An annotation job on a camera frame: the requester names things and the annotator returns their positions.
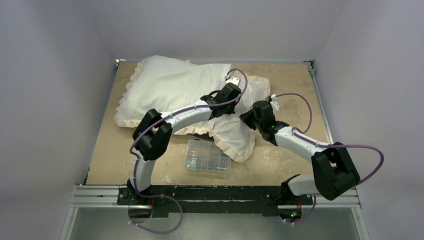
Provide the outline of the aluminium frame rail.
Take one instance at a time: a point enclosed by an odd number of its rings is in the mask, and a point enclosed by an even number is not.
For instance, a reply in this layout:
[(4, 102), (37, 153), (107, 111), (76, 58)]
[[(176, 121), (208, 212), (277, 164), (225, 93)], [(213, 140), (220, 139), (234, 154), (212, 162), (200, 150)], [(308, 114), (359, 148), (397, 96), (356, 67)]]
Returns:
[(264, 217), (282, 217), (288, 224), (309, 216), (310, 213), (300, 213), (307, 207), (314, 210), (348, 208), (353, 214), (359, 239), (370, 238), (355, 188), (334, 200), (327, 200), (315, 193), (295, 196), (283, 186), (152, 185), (137, 194), (125, 184), (76, 185), (59, 238), (70, 239), (79, 209), (118, 207), (153, 209), (153, 217), (167, 217), (170, 213), (261, 214)]

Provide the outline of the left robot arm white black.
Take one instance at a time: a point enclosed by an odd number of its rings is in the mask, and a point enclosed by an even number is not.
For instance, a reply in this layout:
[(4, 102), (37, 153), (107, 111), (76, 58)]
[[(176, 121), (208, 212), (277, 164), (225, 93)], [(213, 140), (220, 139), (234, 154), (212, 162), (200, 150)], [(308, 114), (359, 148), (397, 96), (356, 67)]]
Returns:
[(245, 93), (234, 83), (226, 83), (221, 90), (212, 91), (185, 107), (167, 112), (149, 110), (136, 130), (130, 154), (136, 157), (133, 175), (129, 179), (132, 189), (129, 197), (138, 205), (149, 199), (148, 188), (156, 160), (167, 150), (171, 136), (186, 127), (200, 122), (231, 115)]

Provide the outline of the dark green cream-frilled pillowcase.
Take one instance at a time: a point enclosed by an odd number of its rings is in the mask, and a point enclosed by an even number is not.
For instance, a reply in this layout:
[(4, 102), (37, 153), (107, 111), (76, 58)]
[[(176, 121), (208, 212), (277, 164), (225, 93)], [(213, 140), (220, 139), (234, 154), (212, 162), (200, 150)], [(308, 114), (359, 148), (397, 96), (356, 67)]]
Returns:
[[(119, 127), (135, 128), (150, 109), (163, 113), (185, 108), (202, 96), (221, 90), (231, 68), (229, 63), (196, 65), (188, 60), (150, 56), (137, 64), (126, 84), (126, 92), (116, 109), (115, 123)], [(235, 113), (192, 124), (176, 134), (208, 134), (227, 156), (243, 163), (253, 153), (256, 134), (240, 120), (240, 115), (248, 112), (253, 103), (268, 97), (271, 86), (264, 77), (248, 76), (245, 80), (236, 71), (232, 75), (241, 79), (240, 89), (248, 85)]]

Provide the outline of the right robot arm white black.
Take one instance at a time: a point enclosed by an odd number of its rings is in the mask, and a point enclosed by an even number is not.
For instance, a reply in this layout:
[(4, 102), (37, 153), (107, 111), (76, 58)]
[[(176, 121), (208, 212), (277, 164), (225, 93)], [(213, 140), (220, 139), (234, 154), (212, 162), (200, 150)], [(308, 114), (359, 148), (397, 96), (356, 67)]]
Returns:
[(302, 195), (321, 195), (332, 201), (360, 183), (361, 177), (346, 148), (329, 144), (300, 133), (288, 123), (276, 120), (270, 102), (261, 100), (240, 115), (250, 129), (276, 147), (287, 149), (312, 166), (312, 174), (297, 174), (281, 183), (280, 198), (288, 204)]

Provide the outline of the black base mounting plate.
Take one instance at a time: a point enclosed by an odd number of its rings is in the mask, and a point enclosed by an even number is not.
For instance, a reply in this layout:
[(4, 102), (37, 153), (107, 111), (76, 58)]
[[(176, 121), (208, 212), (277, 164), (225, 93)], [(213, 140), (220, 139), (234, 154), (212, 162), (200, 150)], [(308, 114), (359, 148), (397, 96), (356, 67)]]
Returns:
[(119, 187), (119, 206), (152, 207), (154, 218), (170, 213), (260, 214), (289, 218), (299, 206), (313, 203), (306, 195), (281, 198), (281, 186), (151, 185), (141, 195), (128, 184)]

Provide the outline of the clear plastic screw organizer box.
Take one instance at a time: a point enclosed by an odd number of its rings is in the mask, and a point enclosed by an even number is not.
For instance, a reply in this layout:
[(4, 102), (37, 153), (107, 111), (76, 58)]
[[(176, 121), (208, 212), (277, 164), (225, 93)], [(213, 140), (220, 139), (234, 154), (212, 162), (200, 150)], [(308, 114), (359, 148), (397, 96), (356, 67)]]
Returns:
[(229, 174), (232, 159), (213, 141), (189, 140), (185, 152), (184, 167), (188, 171)]

